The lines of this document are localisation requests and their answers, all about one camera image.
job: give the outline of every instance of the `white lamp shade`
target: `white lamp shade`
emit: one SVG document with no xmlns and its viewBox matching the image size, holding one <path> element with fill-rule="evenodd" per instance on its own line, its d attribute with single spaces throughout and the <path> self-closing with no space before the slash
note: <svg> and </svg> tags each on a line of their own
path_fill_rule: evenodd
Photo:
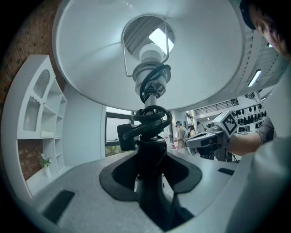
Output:
<svg viewBox="0 0 291 233">
<path fill-rule="evenodd" d="M 177 109 L 199 103 L 234 77 L 243 53 L 239 19 L 228 0 L 62 1 L 54 23 L 56 63 L 84 96 L 106 106 L 144 108 L 125 76 L 121 35 L 141 15 L 166 18 L 175 33 L 171 80 L 157 104 Z M 132 74 L 139 61 L 126 52 Z"/>
</svg>

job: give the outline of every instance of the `small potted plant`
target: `small potted plant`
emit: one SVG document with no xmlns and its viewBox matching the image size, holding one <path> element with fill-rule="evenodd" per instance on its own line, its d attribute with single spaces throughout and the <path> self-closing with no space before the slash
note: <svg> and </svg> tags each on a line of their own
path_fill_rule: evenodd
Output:
<svg viewBox="0 0 291 233">
<path fill-rule="evenodd" d="M 50 164 L 51 164 L 51 158 L 49 158 L 46 154 L 40 154 L 40 165 L 43 168 L 45 176 L 48 178 L 51 177 Z"/>
</svg>

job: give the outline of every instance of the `brick wall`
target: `brick wall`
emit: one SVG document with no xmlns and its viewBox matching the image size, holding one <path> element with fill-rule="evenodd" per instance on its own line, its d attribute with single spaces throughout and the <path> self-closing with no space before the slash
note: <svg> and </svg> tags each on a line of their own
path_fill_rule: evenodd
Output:
<svg viewBox="0 0 291 233">
<path fill-rule="evenodd" d="M 52 26 L 60 0 L 43 1 L 23 22 L 0 64 L 0 120 L 9 87 L 30 54 L 46 54 L 50 56 L 56 80 L 61 89 L 65 87 L 65 80 L 58 71 L 52 51 Z M 40 140 L 21 140 L 20 163 L 25 179 L 40 169 L 38 156 L 41 153 Z M 5 178 L 2 151 L 0 153 L 0 172 Z"/>
</svg>

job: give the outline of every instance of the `ceiling light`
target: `ceiling light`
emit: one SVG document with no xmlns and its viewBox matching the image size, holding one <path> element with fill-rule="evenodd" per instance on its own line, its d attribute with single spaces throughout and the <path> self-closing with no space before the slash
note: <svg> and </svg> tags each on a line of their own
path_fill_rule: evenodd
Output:
<svg viewBox="0 0 291 233">
<path fill-rule="evenodd" d="M 252 81 L 249 84 L 249 87 L 252 86 L 255 83 L 256 79 L 258 78 L 258 76 L 260 75 L 261 72 L 262 72 L 261 70 L 257 70 L 256 71 L 255 76 L 253 77 Z"/>
<path fill-rule="evenodd" d="M 160 28 L 157 28 L 156 30 L 154 30 L 154 32 L 149 35 L 149 39 L 153 41 L 156 45 L 158 45 L 165 54 L 167 54 L 166 35 Z M 172 41 L 170 41 L 169 38 L 168 38 L 168 43 L 169 43 L 169 52 L 171 52 L 174 44 Z"/>
</svg>

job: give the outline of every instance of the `shelf unit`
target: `shelf unit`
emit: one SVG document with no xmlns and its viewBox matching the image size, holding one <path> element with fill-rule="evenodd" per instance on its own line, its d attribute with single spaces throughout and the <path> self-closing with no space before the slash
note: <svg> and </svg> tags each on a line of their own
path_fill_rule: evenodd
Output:
<svg viewBox="0 0 291 233">
<path fill-rule="evenodd" d="M 66 172 L 62 131 L 67 100 L 48 55 L 31 55 L 16 74 L 3 109 L 1 142 L 5 169 L 11 186 L 22 200 L 32 197 Z M 16 140 L 42 139 L 43 153 L 51 158 L 51 177 L 40 170 L 27 181 L 20 167 Z"/>
</svg>

